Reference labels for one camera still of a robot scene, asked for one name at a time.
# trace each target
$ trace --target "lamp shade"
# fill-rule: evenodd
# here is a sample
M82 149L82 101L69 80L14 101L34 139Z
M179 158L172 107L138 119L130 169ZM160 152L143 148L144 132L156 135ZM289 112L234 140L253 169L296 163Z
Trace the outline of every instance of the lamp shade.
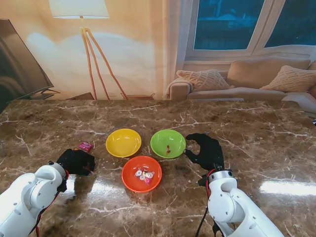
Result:
M49 0L55 18L109 18L104 0Z

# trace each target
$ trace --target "tv screen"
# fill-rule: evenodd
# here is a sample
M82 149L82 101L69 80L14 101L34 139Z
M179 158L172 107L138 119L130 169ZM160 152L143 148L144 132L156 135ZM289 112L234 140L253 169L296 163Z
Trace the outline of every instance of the tv screen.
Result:
M0 104L53 87L11 22L0 19Z

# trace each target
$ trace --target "blue window glass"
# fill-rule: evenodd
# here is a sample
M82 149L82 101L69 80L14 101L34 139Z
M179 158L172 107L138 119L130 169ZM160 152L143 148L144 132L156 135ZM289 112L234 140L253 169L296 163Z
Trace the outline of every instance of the blue window glass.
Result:
M265 47L316 45L316 0L286 0Z
M194 49L247 49L264 0L200 0Z

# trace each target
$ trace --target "marble countertop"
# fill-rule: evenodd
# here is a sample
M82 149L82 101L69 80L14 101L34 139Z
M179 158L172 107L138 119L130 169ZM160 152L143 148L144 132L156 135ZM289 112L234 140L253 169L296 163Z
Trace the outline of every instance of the marble countertop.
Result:
M137 155L156 158L160 185L136 194L122 183L129 158L105 148L116 129L142 137ZM207 205L197 181L206 172L185 155L162 159L150 148L161 129L199 132L219 140L225 166L285 236L316 233L316 129L294 102L14 101L0 115L0 193L82 141L95 148L92 176L71 175L68 190L44 213L45 237L192 237ZM188 142L198 151L198 145ZM208 216L201 237L212 236Z

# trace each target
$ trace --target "orange bowl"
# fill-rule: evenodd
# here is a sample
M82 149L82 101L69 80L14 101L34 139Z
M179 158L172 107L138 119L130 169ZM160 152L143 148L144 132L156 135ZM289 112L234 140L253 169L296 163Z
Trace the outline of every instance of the orange bowl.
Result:
M135 173L139 168L155 172L150 184L136 177ZM122 180L125 186L133 192L146 193L153 190L160 183L162 170L160 164L151 157L139 156L130 159L123 167Z

